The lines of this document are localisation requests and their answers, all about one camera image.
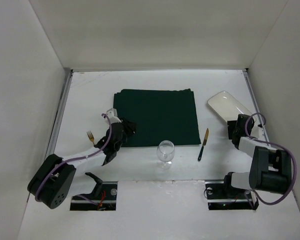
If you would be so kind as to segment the white rectangular plate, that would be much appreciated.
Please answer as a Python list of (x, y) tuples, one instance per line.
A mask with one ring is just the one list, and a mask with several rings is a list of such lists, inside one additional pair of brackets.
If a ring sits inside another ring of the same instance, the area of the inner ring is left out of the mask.
[(212, 96), (207, 104), (226, 123), (236, 121), (239, 114), (252, 115), (244, 105), (227, 91), (221, 91)]

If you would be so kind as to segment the dark green cloth placemat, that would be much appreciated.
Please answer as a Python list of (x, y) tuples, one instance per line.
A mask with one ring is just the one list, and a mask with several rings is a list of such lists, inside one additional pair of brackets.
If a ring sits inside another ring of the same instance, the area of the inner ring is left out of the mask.
[(201, 144), (191, 89), (123, 89), (114, 94), (113, 107), (120, 118), (136, 123), (125, 148), (156, 147), (165, 140), (176, 146)]

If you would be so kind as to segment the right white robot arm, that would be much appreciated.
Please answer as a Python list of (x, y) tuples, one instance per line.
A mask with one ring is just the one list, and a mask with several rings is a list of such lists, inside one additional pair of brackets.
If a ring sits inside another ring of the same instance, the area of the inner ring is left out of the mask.
[(251, 136), (255, 121), (254, 116), (263, 118), (262, 127), (266, 118), (257, 112), (252, 115), (239, 114), (237, 120), (227, 122), (228, 137), (235, 148), (252, 158), (248, 172), (229, 172), (224, 177), (224, 185), (229, 190), (252, 191), (259, 199), (257, 191), (280, 194), (274, 202), (262, 202), (266, 205), (275, 205), (284, 200), (292, 191), (297, 178), (296, 158), (290, 150), (265, 140)]

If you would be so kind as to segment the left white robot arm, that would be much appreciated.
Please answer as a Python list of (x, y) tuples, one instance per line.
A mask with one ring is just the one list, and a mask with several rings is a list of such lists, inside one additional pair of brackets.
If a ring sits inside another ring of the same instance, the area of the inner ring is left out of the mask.
[(53, 153), (44, 160), (27, 186), (37, 202), (55, 209), (67, 197), (79, 197), (94, 205), (97, 211), (102, 208), (107, 193), (103, 181), (91, 170), (109, 164), (137, 130), (136, 123), (124, 117), (106, 116), (105, 119), (109, 128), (93, 147), (64, 157)]

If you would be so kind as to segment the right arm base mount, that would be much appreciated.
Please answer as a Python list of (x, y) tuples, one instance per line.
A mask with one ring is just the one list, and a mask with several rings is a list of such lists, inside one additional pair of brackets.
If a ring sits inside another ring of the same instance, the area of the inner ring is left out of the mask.
[(211, 180), (204, 183), (203, 195), (210, 211), (251, 210), (256, 211), (259, 200), (250, 190), (233, 188), (223, 180)]

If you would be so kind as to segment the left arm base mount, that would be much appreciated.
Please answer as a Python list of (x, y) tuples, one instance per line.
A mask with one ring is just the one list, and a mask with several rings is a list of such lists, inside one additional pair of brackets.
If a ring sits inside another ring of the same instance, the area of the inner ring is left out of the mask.
[(73, 196), (70, 201), (70, 211), (115, 211), (117, 205), (118, 182), (104, 182), (100, 193), (96, 196), (83, 194)]

